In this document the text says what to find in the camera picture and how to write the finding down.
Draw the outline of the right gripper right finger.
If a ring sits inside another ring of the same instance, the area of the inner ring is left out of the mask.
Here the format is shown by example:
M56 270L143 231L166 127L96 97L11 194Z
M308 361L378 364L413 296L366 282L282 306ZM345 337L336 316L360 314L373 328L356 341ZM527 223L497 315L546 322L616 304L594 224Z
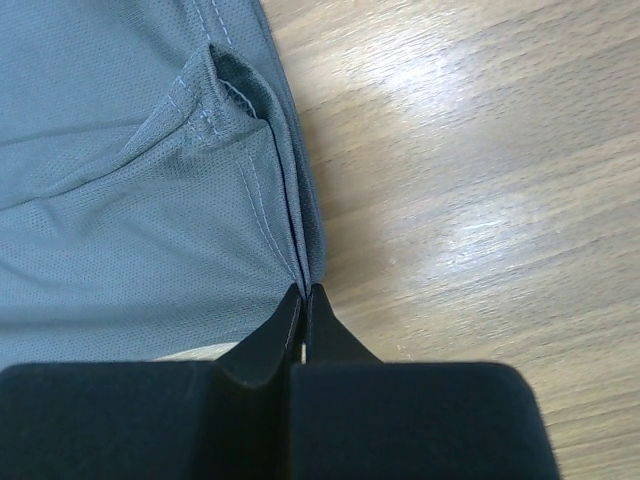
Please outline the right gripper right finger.
M291 372L293 479L556 479L535 395L493 362L385 363L311 290Z

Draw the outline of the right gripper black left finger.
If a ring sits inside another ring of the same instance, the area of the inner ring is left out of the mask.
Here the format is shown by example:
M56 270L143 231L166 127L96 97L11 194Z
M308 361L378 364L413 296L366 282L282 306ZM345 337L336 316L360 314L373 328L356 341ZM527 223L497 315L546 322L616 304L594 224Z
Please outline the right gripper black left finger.
M276 479L303 301L213 361L35 363L1 374L5 479Z

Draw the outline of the dark grey t-shirt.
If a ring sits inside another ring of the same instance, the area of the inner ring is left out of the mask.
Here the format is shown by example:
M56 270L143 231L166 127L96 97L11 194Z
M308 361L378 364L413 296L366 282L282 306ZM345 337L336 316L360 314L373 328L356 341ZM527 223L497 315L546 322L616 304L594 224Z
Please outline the dark grey t-shirt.
M326 246L257 1L1 5L1 363L244 339Z

